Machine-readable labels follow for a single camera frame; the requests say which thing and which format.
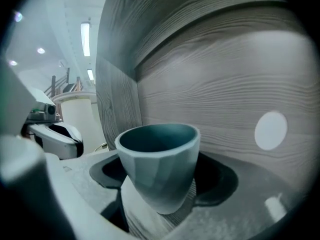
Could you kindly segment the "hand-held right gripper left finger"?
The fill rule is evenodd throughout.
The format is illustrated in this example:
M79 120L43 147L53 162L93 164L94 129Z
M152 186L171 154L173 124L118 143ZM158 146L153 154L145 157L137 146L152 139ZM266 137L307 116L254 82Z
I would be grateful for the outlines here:
M102 211L115 201L117 190L102 187L90 176L94 164L115 154L101 150L66 160L51 153L45 155L53 192L75 240L131 240L130 234L102 216Z

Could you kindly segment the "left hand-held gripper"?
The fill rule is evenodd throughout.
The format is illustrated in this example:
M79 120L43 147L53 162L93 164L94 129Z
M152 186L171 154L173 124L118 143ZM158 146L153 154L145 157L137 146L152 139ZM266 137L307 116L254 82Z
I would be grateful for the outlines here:
M84 153L84 142L79 132L58 122L25 123L21 137L36 142L46 153L51 153L60 160L78 158Z

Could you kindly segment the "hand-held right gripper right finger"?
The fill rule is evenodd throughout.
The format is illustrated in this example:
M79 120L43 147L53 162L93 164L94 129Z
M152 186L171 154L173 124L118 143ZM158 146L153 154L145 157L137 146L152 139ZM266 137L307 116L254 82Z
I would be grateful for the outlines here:
M191 213L162 240L270 240L302 194L259 165L201 151Z

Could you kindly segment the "grey cup with teal inside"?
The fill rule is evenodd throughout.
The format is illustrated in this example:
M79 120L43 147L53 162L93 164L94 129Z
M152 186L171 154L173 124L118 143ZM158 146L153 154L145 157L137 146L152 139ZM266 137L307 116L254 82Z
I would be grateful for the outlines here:
M182 123L159 123L121 133L114 143L141 198L157 213L175 213L194 178L201 134Z

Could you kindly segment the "grey wood-grain cabinet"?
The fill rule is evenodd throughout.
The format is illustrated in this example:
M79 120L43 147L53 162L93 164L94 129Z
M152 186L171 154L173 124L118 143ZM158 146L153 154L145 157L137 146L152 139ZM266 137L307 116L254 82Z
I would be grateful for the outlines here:
M262 166L302 190L320 171L320 47L286 0L105 0L96 56L102 130L196 126L200 149ZM273 150L258 120L287 119Z

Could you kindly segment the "wooden stair railing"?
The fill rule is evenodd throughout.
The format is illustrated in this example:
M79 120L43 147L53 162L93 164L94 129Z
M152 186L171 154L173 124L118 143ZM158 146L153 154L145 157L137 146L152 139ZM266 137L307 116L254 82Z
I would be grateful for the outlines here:
M70 68L68 67L66 70L66 74L59 79L55 75L51 77L50 86L44 91L44 93L51 99L56 95L82 91L83 83L79 77L75 83L70 82Z

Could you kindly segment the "white curved pedestal table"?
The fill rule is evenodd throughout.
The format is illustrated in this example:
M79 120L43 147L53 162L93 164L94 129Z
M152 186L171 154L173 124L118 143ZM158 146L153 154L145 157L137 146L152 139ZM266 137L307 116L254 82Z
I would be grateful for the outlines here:
M85 155L108 149L94 91L65 92L54 96L52 101L60 105L63 121L80 132Z

